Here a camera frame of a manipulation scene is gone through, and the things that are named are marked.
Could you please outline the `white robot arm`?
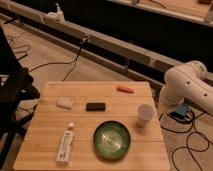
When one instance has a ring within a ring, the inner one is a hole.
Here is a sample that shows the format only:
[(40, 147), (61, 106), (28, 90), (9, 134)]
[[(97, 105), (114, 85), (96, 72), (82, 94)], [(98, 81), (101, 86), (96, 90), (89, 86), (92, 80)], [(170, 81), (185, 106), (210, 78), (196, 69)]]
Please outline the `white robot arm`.
[(158, 109), (170, 113), (188, 99), (213, 114), (213, 86), (204, 82), (206, 76), (207, 68), (200, 61), (190, 61), (167, 70)]

